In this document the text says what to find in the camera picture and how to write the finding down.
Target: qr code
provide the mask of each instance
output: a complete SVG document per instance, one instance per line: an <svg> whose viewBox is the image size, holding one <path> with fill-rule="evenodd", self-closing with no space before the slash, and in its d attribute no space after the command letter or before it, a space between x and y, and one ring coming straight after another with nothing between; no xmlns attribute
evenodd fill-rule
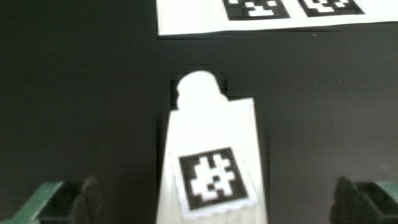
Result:
<svg viewBox="0 0 398 224"><path fill-rule="evenodd" d="M232 148L180 157L189 209L249 197Z"/></svg>
<svg viewBox="0 0 398 224"><path fill-rule="evenodd" d="M230 20L290 18L281 0L224 0Z"/></svg>
<svg viewBox="0 0 398 224"><path fill-rule="evenodd" d="M299 0L310 17L365 14L354 0Z"/></svg>

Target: white paper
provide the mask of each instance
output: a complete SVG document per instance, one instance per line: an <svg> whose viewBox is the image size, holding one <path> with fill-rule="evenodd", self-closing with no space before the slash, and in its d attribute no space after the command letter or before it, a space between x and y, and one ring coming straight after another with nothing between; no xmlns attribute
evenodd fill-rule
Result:
<svg viewBox="0 0 398 224"><path fill-rule="evenodd" d="M214 76L207 72L194 72L178 87L184 94L178 100L180 109L171 112L169 118L157 223L267 224L255 101L251 98L228 101ZM216 163L214 170L208 169L210 158ZM196 178L189 179L185 175L194 169L184 167L185 161L201 161L192 167L205 169L205 172L196 170ZM217 169L224 168L233 169L219 173ZM223 190L226 200L219 200L221 195L212 195L212 190L203 190L205 185L196 182L200 180L208 183L203 178L212 173L221 177L216 184L210 181L212 187ZM223 180L242 182L244 194L244 191L235 191L237 188L230 189ZM201 204L192 208L189 193L198 191Z"/></svg>
<svg viewBox="0 0 398 224"><path fill-rule="evenodd" d="M157 0L157 7L160 35L398 21L397 0Z"/></svg>

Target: white paper strip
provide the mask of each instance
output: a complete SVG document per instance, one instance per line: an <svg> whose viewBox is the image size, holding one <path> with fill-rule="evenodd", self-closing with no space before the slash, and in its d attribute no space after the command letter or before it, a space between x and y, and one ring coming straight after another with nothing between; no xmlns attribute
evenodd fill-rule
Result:
<svg viewBox="0 0 398 224"><path fill-rule="evenodd" d="M398 21L397 0L157 0L159 34Z"/></svg>
<svg viewBox="0 0 398 224"><path fill-rule="evenodd" d="M267 224L253 99L228 101L208 72L180 82L159 224Z"/></svg>

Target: black surface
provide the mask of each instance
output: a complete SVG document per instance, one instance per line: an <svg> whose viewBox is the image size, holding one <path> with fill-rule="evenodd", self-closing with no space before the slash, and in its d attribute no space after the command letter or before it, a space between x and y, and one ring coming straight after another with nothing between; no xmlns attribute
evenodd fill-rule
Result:
<svg viewBox="0 0 398 224"><path fill-rule="evenodd" d="M0 219L93 174L107 223L155 222L171 85L207 68L256 98L271 224L329 223L338 177L398 179L397 40L393 23L159 38L155 1L0 1Z"/></svg>

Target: white paper card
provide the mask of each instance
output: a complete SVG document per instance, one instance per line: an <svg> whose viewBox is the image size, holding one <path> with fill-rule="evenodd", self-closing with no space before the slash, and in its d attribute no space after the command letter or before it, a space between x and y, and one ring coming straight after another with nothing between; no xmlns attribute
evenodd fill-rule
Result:
<svg viewBox="0 0 398 224"><path fill-rule="evenodd" d="M398 21L397 0L157 0L159 34Z"/></svg>
<svg viewBox="0 0 398 224"><path fill-rule="evenodd" d="M178 91L157 223L267 224L253 99L230 102L203 71Z"/></svg>

